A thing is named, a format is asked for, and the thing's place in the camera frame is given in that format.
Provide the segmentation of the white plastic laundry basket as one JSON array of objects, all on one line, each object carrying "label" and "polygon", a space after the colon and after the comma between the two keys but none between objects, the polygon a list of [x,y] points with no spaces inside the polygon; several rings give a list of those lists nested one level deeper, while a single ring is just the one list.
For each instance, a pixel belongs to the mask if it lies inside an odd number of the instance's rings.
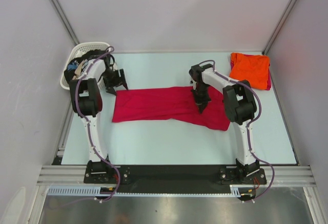
[{"label": "white plastic laundry basket", "polygon": [[[72,50],[71,53],[66,61],[66,65],[64,67],[63,73],[61,74],[61,78],[60,78],[60,86],[64,89],[64,90],[69,90],[69,84],[65,79],[64,76],[64,71],[67,68],[68,63],[76,58],[76,57],[80,57],[83,55],[83,53],[87,53],[90,50],[105,50],[106,48],[110,47],[109,44],[105,43],[105,42],[85,42],[85,43],[80,43],[78,45],[76,45]],[[101,77],[99,82],[98,82],[98,87],[100,90],[104,89],[105,84],[103,81],[103,78]]]}]

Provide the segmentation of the red polo shirt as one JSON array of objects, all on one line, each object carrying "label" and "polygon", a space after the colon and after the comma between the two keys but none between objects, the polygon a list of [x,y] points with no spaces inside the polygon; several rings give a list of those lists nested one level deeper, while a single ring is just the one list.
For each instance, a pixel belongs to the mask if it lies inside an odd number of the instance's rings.
[{"label": "red polo shirt", "polygon": [[226,131],[230,121],[224,111],[223,94],[209,87],[211,101],[200,113],[192,89],[189,86],[118,91],[112,121],[120,123],[175,119],[212,130]]}]

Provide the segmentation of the black printed t shirt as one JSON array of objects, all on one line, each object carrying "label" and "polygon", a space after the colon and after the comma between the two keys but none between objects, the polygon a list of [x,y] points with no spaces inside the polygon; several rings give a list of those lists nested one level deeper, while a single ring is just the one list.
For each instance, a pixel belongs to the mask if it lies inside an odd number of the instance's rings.
[{"label": "black printed t shirt", "polygon": [[71,80],[78,79],[88,68],[89,61],[98,58],[104,53],[103,50],[90,50],[85,54],[72,59],[64,71],[64,77],[69,83]]}]

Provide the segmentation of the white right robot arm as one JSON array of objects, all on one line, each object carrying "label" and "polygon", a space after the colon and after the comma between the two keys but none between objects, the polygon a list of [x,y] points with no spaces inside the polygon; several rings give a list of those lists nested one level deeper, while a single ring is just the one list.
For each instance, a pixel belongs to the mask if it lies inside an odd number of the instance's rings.
[{"label": "white right robot arm", "polygon": [[248,184],[260,170],[259,160],[253,150],[252,121],[255,120],[257,105],[250,83],[247,80],[238,81],[218,73],[215,64],[209,61],[193,65],[189,75],[193,81],[192,93],[200,113],[212,101],[209,87],[223,94],[224,111],[234,126],[237,141],[234,174],[241,183]]}]

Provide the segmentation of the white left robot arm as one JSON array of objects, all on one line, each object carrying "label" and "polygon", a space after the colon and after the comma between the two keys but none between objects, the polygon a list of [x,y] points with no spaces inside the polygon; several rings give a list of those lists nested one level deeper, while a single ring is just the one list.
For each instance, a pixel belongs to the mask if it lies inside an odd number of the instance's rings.
[{"label": "white left robot arm", "polygon": [[89,146],[84,183],[100,184],[118,182],[118,173],[110,163],[100,129],[100,114],[103,100],[99,82],[105,85],[105,91],[116,95],[116,88],[128,90],[125,73],[117,67],[109,49],[91,50],[72,59],[64,77],[69,85],[73,111],[82,120]]}]

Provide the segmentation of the aluminium frame rail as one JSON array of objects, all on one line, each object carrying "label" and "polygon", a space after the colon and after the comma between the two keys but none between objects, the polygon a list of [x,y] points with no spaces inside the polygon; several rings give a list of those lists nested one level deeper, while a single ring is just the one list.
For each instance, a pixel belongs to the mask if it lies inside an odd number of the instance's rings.
[{"label": "aluminium frame rail", "polygon": [[[42,166],[37,185],[63,185],[79,186],[86,177],[86,165],[58,165]],[[269,166],[261,166],[267,182],[273,179],[275,187],[314,187],[316,182],[309,166],[274,166],[274,171]],[[125,165],[118,167],[121,177],[134,180],[137,177],[150,179],[211,179],[220,180],[228,170],[235,170],[234,166],[222,165]]]}]

